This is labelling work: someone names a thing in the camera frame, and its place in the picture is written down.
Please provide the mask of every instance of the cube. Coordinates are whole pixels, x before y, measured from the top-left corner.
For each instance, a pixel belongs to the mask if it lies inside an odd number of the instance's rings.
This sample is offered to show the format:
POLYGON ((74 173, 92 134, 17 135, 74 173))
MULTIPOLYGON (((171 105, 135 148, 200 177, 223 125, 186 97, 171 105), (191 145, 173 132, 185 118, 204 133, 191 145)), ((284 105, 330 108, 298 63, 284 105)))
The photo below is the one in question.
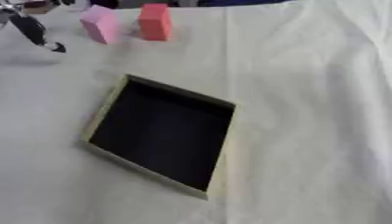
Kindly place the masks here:
POLYGON ((82 139, 105 158, 208 199, 220 190, 234 112, 231 102, 126 75, 82 139))
POLYGON ((116 41, 117 22, 113 10, 93 5, 83 13, 80 21, 91 39, 103 44, 116 41))
POLYGON ((139 16, 142 37, 146 40, 166 41, 172 34, 169 8, 164 3, 147 3, 139 16))

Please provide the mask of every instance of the foam block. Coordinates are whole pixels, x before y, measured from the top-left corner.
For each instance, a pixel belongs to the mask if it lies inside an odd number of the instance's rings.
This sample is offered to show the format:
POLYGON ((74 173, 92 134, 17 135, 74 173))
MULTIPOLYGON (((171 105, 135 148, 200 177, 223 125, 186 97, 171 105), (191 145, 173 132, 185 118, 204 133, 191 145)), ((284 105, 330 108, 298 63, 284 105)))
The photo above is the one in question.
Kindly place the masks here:
POLYGON ((80 21, 91 39, 103 44, 116 41, 117 22, 113 10, 94 5, 83 13, 80 21))
POLYGON ((147 3, 139 16, 142 37, 146 40, 166 41, 172 34, 169 8, 164 3, 147 3))

